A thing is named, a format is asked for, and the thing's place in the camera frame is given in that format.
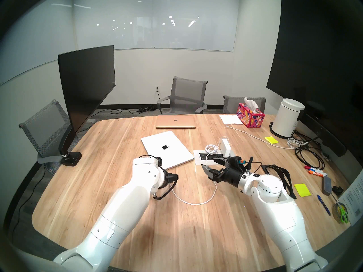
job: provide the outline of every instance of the tv screen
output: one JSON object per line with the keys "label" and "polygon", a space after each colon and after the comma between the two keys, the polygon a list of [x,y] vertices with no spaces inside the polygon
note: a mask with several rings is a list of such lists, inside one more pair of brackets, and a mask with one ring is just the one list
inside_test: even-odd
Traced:
{"label": "tv screen", "polygon": [[305,112],[363,163],[362,25],[330,0],[282,0],[267,88]]}
{"label": "tv screen", "polygon": [[114,47],[59,54],[58,65],[69,119],[78,132],[115,87]]}

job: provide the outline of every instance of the floral tissue box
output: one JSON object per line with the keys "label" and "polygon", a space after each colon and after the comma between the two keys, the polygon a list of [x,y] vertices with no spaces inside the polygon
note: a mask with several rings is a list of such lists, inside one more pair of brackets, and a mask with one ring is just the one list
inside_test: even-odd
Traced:
{"label": "floral tissue box", "polygon": [[247,104],[240,103],[237,110],[237,116],[248,128],[260,128],[265,114],[256,109],[258,113],[254,113]]}

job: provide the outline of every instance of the office chair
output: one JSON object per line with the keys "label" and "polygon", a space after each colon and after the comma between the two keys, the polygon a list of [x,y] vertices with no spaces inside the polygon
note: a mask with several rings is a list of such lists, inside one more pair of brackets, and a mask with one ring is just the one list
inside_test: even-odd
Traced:
{"label": "office chair", "polygon": [[[62,156],[58,147],[69,125],[67,113],[55,99],[37,114],[19,124],[19,128],[23,129],[38,152],[38,163],[45,164],[47,171],[53,175],[61,165]],[[79,141],[80,138],[76,136],[68,152],[72,151]]]}
{"label": "office chair", "polygon": [[[234,96],[227,96],[223,95],[224,98],[224,104],[223,104],[223,113],[224,114],[235,114],[237,113],[238,105],[240,103],[245,102],[244,97],[234,97]],[[254,100],[257,105],[258,109],[265,113],[265,104],[266,104],[266,98],[265,97],[248,97],[248,100]]]}
{"label": "office chair", "polygon": [[170,110],[164,115],[202,114],[207,105],[204,104],[205,88],[208,81],[195,81],[174,77],[171,94],[157,101],[161,111],[161,103],[170,99]]}

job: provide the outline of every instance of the wooden table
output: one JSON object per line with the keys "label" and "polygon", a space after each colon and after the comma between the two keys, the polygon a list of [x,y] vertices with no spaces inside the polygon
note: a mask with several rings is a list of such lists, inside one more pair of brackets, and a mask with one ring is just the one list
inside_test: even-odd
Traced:
{"label": "wooden table", "polygon": [[[317,250],[348,228],[328,216],[316,198],[328,208],[333,197],[321,193],[321,178],[310,175],[293,150],[274,148],[245,133],[226,128],[217,114],[194,115],[196,129],[174,129],[174,134],[193,153],[207,144],[229,137],[235,154],[263,164],[286,168],[292,183],[305,183],[311,196],[296,203],[305,219],[307,236]],[[270,136],[266,115],[261,128],[234,127],[263,139]],[[116,189],[131,179],[132,160],[146,154],[141,138],[165,129],[155,129],[156,117],[103,120],[90,128],[74,151],[83,157],[75,167],[61,166],[45,189],[32,216],[34,228],[57,244],[70,249],[80,244],[91,230]],[[286,140],[279,139],[280,146]],[[306,154],[312,162],[314,158]],[[324,170],[332,184],[348,188],[348,182],[333,163]],[[169,172],[179,174],[176,194],[191,203],[211,197],[215,186],[201,166],[190,161]],[[168,194],[150,204],[135,229],[122,243],[111,266],[137,272],[147,271],[261,271],[284,265],[276,245],[266,234],[252,198],[221,182],[215,197],[201,206],[187,205]]]}

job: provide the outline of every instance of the yellow sticky note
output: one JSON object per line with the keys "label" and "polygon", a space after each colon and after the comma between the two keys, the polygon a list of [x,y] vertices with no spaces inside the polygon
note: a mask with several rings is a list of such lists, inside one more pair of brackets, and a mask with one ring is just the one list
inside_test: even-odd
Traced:
{"label": "yellow sticky note", "polygon": [[299,193],[300,197],[310,196],[309,189],[304,183],[301,184],[294,184],[297,192]]}
{"label": "yellow sticky note", "polygon": [[273,138],[272,136],[265,137],[265,139],[266,139],[269,143],[271,143],[271,144],[278,143],[278,141],[277,141],[275,138]]}

